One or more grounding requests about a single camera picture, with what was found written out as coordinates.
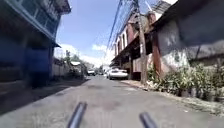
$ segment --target white car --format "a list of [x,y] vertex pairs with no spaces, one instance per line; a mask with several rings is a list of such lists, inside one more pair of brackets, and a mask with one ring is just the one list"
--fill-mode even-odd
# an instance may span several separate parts
[[107,73],[107,78],[110,80],[115,78],[127,79],[128,73],[127,73],[127,70],[123,70],[120,68],[111,68]]
[[88,70],[87,73],[88,73],[89,76],[95,76],[96,75],[94,70]]

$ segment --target flower pot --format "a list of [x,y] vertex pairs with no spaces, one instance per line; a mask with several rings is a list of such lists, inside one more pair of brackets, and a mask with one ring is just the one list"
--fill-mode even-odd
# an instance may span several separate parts
[[214,90],[205,92],[205,100],[206,101],[214,102],[215,97],[216,97],[216,93]]
[[196,87],[191,88],[191,97],[195,98],[197,96],[197,89]]
[[170,93],[173,94],[173,95],[176,95],[176,89],[171,89]]
[[199,88],[197,91],[197,98],[203,99],[204,98],[204,90],[202,88]]
[[189,97],[190,94],[187,89],[181,90],[181,97]]
[[219,96],[217,97],[218,102],[220,102],[221,104],[224,104],[224,96]]
[[159,88],[158,91],[159,91],[159,92],[162,92],[162,88]]
[[175,95],[181,97],[181,89],[176,89],[175,90]]
[[162,92],[168,92],[168,89],[167,88],[163,88]]

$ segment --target utility pole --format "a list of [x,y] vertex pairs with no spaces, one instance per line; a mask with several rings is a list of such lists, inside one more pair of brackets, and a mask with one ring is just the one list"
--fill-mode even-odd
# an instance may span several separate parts
[[145,44],[145,35],[142,26],[142,19],[139,9],[139,1],[133,0],[134,7],[136,9],[136,13],[138,16],[138,24],[139,24],[139,40],[140,40],[140,54],[141,54],[141,83],[146,85],[147,81],[147,56],[146,56],[146,44]]

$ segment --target building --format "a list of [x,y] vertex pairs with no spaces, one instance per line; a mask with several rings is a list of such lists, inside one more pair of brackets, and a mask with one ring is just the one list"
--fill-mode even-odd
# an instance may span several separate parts
[[50,77],[57,28],[70,12],[67,0],[1,0],[0,75],[7,73],[11,80]]
[[69,75],[71,66],[64,60],[53,58],[52,79],[66,78]]
[[[161,17],[161,15],[173,4],[174,0],[158,0],[157,4],[153,6],[153,12],[141,15],[143,30],[146,39],[146,55],[148,57],[149,67],[152,63],[152,53],[155,51],[153,42],[151,41],[152,24]],[[118,34],[115,44],[115,58],[111,65],[120,66],[128,71],[130,79],[140,80],[141,76],[141,55],[139,43],[139,26],[137,14],[132,13],[128,19],[127,24],[124,25],[121,32]]]
[[171,6],[153,25],[157,71],[223,64],[223,6],[222,0],[179,0]]

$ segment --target handlebar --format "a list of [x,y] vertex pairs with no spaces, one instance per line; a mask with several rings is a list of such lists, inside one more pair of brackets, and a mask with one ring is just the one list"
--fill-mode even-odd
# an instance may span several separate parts
[[139,117],[145,128],[157,128],[155,122],[152,120],[148,113],[141,113]]
[[[69,121],[68,128],[79,128],[82,117],[86,111],[87,103],[86,102],[80,102],[78,106],[76,107],[71,120]],[[144,128],[157,128],[155,122],[152,120],[152,118],[149,116],[148,113],[144,112],[139,115],[139,118],[141,122],[144,125]]]
[[68,128],[79,128],[82,117],[86,110],[87,103],[80,102],[75,109],[75,112],[72,115],[71,120],[69,121]]

